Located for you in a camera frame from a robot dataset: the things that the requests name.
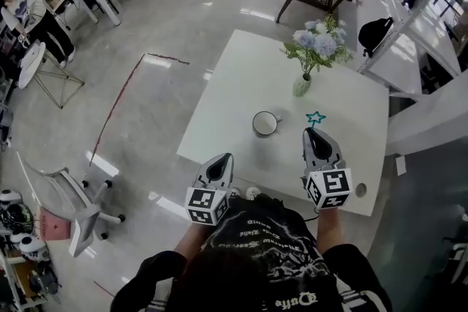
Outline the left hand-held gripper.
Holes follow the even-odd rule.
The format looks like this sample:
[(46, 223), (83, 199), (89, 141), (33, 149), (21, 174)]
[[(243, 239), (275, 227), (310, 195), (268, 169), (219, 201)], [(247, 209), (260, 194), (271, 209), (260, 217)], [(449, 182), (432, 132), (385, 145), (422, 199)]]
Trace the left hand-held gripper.
[(230, 207), (234, 158), (222, 153), (209, 159), (187, 189), (185, 210), (192, 223), (216, 226)]

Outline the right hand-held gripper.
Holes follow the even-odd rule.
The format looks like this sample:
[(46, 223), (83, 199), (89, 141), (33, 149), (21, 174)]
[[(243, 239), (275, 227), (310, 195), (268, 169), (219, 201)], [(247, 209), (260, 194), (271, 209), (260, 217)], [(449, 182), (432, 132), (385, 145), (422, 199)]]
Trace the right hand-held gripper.
[[(303, 159), (309, 170), (344, 168), (341, 148), (335, 139), (319, 129), (303, 131)], [(353, 193), (350, 168), (306, 173), (304, 189), (318, 210), (340, 208)]]

